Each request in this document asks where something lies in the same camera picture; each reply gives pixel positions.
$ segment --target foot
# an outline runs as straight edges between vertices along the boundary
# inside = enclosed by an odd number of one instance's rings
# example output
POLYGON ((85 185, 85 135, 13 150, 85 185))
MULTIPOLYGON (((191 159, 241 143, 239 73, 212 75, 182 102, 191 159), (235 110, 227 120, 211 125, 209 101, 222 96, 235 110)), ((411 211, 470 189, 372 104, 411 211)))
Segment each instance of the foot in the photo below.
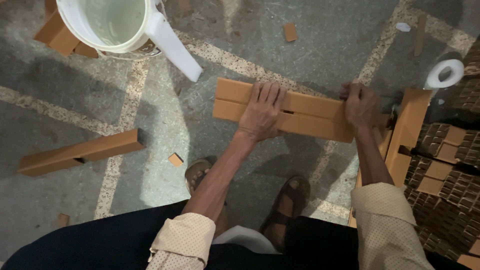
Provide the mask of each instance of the foot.
MULTIPOLYGON (((290 180, 288 183, 293 189, 297 189, 299 183, 290 180)), ((278 201, 277 211, 287 217, 293 217, 293 201, 286 194, 283 194, 278 201)), ((264 231, 264 236, 273 244, 277 250, 283 250, 286 225, 272 223, 264 231)))
MULTIPOLYGON (((206 176, 209 170, 210 169, 205 169, 204 172, 198 171, 197 174, 192 177, 192 180, 190 181, 190 194, 193 194, 195 192, 198 185, 206 176)), ((218 219, 215 221, 215 234, 213 238, 215 239, 217 236, 226 232, 228 229, 230 229, 230 226, 228 224, 227 207, 224 205, 222 211, 220 212, 220 215, 218 216, 218 219)))

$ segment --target dark trousers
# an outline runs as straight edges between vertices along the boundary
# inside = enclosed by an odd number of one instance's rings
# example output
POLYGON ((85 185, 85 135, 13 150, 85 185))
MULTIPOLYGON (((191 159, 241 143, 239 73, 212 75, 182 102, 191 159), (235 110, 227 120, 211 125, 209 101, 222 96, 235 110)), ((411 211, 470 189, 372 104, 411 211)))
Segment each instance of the dark trousers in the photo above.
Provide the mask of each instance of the dark trousers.
MULTIPOLYGON (((156 234, 166 219, 180 215, 186 202, 58 229, 19 249, 1 270, 144 270, 156 234)), ((298 217, 287 227, 283 255, 212 245, 206 269, 358 269, 357 254, 356 229, 298 217)), ((431 256, 434 267, 442 266, 436 269, 461 269, 456 262, 431 256)))

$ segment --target forearm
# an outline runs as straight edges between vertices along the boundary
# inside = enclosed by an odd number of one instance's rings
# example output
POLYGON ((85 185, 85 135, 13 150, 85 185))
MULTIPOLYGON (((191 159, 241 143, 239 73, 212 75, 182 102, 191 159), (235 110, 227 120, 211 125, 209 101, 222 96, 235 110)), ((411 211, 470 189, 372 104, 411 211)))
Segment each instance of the forearm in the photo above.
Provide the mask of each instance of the forearm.
POLYGON ((235 133, 227 149, 193 193, 182 214, 197 213, 216 221, 225 202, 230 181, 254 147, 255 141, 250 137, 235 133))
POLYGON ((355 131, 355 141, 359 153, 362 186, 374 183, 394 184, 385 161, 378 150, 372 129, 360 127, 355 131))

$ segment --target shirt cuff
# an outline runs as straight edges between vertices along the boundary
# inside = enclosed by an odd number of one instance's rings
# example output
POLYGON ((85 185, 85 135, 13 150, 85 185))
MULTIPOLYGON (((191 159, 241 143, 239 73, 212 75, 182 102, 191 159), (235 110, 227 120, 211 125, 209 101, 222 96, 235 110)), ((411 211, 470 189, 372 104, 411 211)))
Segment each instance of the shirt cuff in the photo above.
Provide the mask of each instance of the shirt cuff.
POLYGON ((151 251, 167 251, 208 261, 215 223, 206 216, 186 213, 167 219, 152 243, 151 251))
POLYGON ((387 183, 369 184, 350 192, 354 211, 385 215, 417 225, 402 190, 387 183))

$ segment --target hand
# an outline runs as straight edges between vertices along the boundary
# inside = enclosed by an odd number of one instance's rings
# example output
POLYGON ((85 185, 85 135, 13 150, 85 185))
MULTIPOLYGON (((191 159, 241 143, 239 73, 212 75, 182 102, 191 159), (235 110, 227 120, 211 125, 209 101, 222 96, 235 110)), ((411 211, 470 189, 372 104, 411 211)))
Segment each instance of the hand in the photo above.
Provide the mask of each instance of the hand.
POLYGON ((237 133, 246 135, 254 142, 281 135, 275 123, 286 92, 287 89, 279 87, 277 82, 266 82, 263 86, 259 82, 253 84, 252 96, 240 118, 237 133))
POLYGON ((358 130, 372 127, 373 117, 376 114, 380 98, 358 79, 342 84, 340 99, 346 100, 345 117, 358 130))

